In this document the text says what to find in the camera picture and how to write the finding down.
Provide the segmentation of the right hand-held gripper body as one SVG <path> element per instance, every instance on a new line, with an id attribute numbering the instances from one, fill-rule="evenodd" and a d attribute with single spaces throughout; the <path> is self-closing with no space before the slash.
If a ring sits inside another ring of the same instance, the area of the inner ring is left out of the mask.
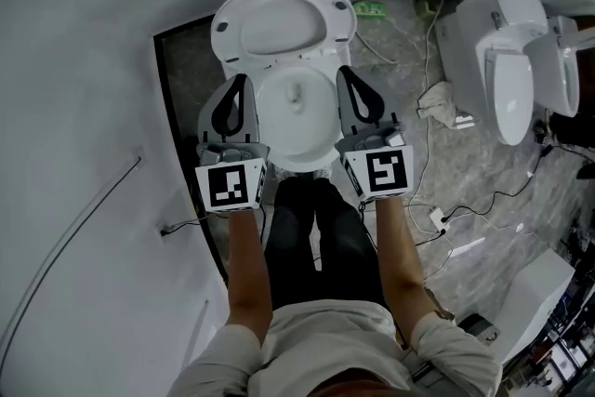
<path id="1" fill-rule="evenodd" d="M 413 147 L 396 127 L 348 135 L 336 143 L 360 203 L 400 196 L 413 189 Z"/>

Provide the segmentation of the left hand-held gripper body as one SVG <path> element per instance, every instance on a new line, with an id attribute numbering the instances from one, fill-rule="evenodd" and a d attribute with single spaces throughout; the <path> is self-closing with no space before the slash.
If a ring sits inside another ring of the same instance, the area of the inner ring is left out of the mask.
<path id="1" fill-rule="evenodd" d="M 197 151 L 195 174 L 206 212 L 260 208 L 268 168 L 266 145 L 199 144 Z"/>

